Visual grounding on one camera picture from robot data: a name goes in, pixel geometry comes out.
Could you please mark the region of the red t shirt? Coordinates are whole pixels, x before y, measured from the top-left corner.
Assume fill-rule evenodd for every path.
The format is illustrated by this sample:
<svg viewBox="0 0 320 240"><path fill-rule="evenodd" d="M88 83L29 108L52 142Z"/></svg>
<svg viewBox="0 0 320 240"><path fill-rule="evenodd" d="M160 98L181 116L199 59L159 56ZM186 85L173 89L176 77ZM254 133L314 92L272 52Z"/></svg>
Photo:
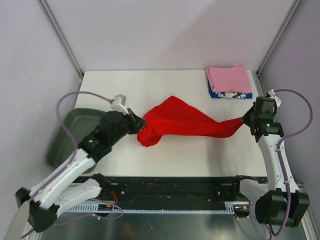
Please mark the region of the red t shirt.
<svg viewBox="0 0 320 240"><path fill-rule="evenodd" d="M156 145L166 135L229 138L243 125L240 117L218 122L176 96L170 96L143 118L146 124L137 140L144 147Z"/></svg>

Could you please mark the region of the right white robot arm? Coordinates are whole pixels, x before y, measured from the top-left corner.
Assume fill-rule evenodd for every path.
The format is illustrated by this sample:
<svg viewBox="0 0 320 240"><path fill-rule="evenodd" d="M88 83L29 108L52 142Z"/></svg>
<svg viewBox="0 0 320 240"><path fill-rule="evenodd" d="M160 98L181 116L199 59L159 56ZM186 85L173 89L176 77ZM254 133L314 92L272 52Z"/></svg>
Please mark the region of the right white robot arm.
<svg viewBox="0 0 320 240"><path fill-rule="evenodd" d="M274 96L258 96L242 117L262 153L267 186L263 187L254 177L237 175L230 194L237 201L247 198L253 202L258 223L295 228L310 199L300 192L293 178L285 151L285 134L282 125L274 121L280 103Z"/></svg>

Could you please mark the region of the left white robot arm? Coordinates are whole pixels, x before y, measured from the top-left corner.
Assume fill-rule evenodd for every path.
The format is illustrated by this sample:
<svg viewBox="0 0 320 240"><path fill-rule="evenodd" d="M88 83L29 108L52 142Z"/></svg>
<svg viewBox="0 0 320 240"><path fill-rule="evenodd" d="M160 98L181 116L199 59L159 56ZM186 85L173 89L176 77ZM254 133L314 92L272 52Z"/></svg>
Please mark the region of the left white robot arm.
<svg viewBox="0 0 320 240"><path fill-rule="evenodd" d="M94 198L107 199L111 193L110 182L100 173L74 189L67 190L67 187L109 154L119 140L139 133L146 122L129 108L125 113L105 112L99 124L82 141L76 142L76 149L49 176L31 189L21 187L17 190L17 205L29 203L27 220L32 229L41 233L73 206Z"/></svg>

